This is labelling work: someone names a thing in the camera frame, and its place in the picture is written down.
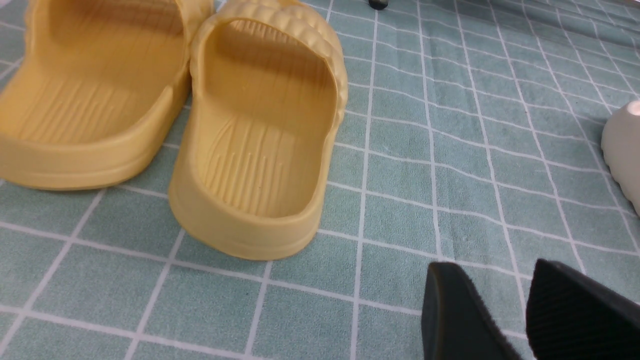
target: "sandal pair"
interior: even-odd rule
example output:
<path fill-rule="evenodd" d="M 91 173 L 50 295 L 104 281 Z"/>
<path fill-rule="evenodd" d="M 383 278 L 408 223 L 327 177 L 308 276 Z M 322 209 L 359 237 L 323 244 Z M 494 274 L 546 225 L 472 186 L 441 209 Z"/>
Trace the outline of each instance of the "sandal pair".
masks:
<path fill-rule="evenodd" d="M 348 97 L 339 39 L 298 0 L 31 0 L 0 95 L 0 178 L 112 186 L 151 162 L 193 87 L 169 188 L 194 238 L 270 260 L 319 226 Z"/>

